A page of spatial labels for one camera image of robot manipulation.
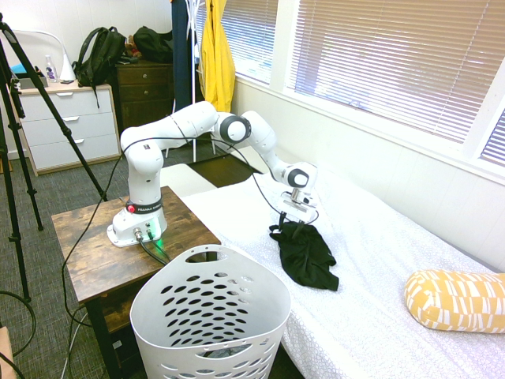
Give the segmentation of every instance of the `yellow raincoat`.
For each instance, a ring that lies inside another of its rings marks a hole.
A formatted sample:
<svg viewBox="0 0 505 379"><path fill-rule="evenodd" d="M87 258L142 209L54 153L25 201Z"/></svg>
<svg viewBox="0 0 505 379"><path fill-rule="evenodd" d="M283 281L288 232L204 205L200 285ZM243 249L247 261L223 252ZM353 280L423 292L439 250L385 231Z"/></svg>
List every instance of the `yellow raincoat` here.
<svg viewBox="0 0 505 379"><path fill-rule="evenodd" d="M217 111L230 112L235 65L221 19L226 0L206 0L207 20L202 33L200 79L202 94Z"/></svg>

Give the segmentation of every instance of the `black backpack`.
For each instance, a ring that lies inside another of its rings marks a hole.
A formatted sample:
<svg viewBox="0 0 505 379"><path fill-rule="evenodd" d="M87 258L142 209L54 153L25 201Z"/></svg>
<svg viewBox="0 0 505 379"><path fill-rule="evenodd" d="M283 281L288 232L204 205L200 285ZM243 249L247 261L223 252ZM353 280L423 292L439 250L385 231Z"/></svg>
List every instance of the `black backpack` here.
<svg viewBox="0 0 505 379"><path fill-rule="evenodd" d="M95 35L92 52L89 58L82 62ZM73 63L79 85L93 88L96 96L96 86L105 83L114 72L115 64L125 51L125 41L126 38L114 26L109 29L97 28L89 33L80 48L79 60Z"/></svg>
<svg viewBox="0 0 505 379"><path fill-rule="evenodd" d="M172 63L174 60L172 32L160 34L143 26L133 35L133 41L148 61Z"/></svg>

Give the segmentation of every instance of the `laundry basket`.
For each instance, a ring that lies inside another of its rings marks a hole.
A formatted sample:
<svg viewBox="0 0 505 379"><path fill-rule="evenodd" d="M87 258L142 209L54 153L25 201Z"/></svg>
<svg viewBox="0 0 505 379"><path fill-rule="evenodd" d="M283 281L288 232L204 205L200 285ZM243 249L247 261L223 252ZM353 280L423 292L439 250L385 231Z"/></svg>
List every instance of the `laundry basket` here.
<svg viewBox="0 0 505 379"><path fill-rule="evenodd" d="M191 257L217 252L218 260ZM266 379L290 314L284 283L219 245L187 250L154 275L130 311L149 379Z"/></svg>

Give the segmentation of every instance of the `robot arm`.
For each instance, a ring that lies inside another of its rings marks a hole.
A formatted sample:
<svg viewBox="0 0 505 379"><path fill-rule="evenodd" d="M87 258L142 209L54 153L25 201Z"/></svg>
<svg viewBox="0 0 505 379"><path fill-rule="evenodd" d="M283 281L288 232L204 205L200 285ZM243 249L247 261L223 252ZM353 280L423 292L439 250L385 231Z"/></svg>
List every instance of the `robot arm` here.
<svg viewBox="0 0 505 379"><path fill-rule="evenodd" d="M277 140L273 129L256 112L245 112L241 117L218 114L210 103L201 102L122 133L121 147L129 165L130 199L107 228L114 245L133 245L139 235L146 241L161 237L167 228L159 188L163 167L161 150L178 148L209 131L214 138L228 144L249 142L268 165L272 178L293 188L292 193L281 196L281 210L291 219L303 222L313 219L315 209L310 193L316 181L316 167L310 163L291 165L281 161L274 152Z"/></svg>
<svg viewBox="0 0 505 379"><path fill-rule="evenodd" d="M241 117L219 114L218 125L213 132L215 139L229 144L245 141L267 164L272 178L293 189L283 193L279 207L290 219L309 222L315 217L315 204L311 192L317 178L317 168L307 162L288 164L275 154L277 137L274 130L255 111L247 111Z"/></svg>

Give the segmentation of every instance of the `bed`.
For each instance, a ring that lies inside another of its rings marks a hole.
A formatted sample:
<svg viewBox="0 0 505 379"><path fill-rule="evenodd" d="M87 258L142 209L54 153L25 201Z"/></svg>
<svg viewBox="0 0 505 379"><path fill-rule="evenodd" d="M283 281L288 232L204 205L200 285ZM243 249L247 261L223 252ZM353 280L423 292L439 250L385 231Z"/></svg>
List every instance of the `bed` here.
<svg viewBox="0 0 505 379"><path fill-rule="evenodd" d="M276 204L284 185L255 175ZM183 197L229 246L273 271L290 289L292 311L282 344L306 379L504 378L505 335L442 332L418 324L404 304L409 276L422 269L489 270L382 201L320 171L314 223L333 253L337 292L302 287L282 270L268 227L279 215L253 178Z"/></svg>

